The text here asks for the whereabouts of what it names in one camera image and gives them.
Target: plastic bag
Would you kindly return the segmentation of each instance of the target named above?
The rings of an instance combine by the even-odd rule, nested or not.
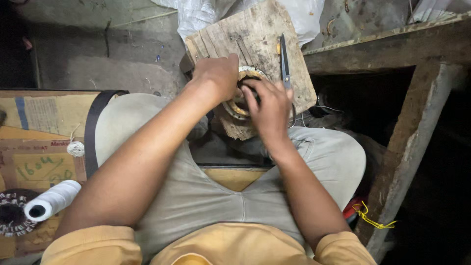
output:
[[[250,8],[262,0],[152,0],[178,10],[178,33],[185,38],[205,27]],[[320,32],[319,19],[324,0],[278,0],[291,17],[299,45],[313,40]]]

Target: shirt sleeve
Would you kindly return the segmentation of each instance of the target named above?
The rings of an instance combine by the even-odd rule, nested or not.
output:
[[[41,265],[139,265],[141,261],[132,228],[102,225],[58,238],[44,252]]]
[[[317,245],[314,259],[323,265],[376,264],[352,232],[324,236]]]

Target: hand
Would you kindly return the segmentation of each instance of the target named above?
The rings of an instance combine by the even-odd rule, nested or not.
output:
[[[199,92],[219,104],[234,97],[239,75],[239,57],[231,53],[229,58],[205,58],[199,60],[193,72],[193,83],[198,83]]]
[[[274,85],[267,79],[261,81],[249,79],[243,84],[242,92],[249,106],[252,123],[268,151],[271,152],[271,147],[289,141],[288,117],[291,112],[293,90],[286,90],[282,81]],[[257,91],[260,105],[248,86]]]

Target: blue tape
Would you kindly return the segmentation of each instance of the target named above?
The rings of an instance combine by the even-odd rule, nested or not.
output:
[[[20,116],[21,128],[29,130],[28,119],[26,119],[26,113],[24,111],[24,98],[15,97],[16,109],[18,110],[18,116]]]

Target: light gray pants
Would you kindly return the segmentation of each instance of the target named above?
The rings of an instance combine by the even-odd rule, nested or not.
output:
[[[97,123],[98,165],[101,166],[167,103],[151,94],[128,94],[113,99]],[[306,164],[343,210],[365,171],[363,148],[347,134],[333,130],[293,127],[288,135]],[[238,149],[268,157],[258,137],[244,141]],[[173,241],[219,222],[271,225],[304,244],[276,166],[244,191],[232,191],[198,168],[191,157],[188,141],[184,140],[170,165],[163,188],[136,227],[136,241],[141,246],[144,262]]]

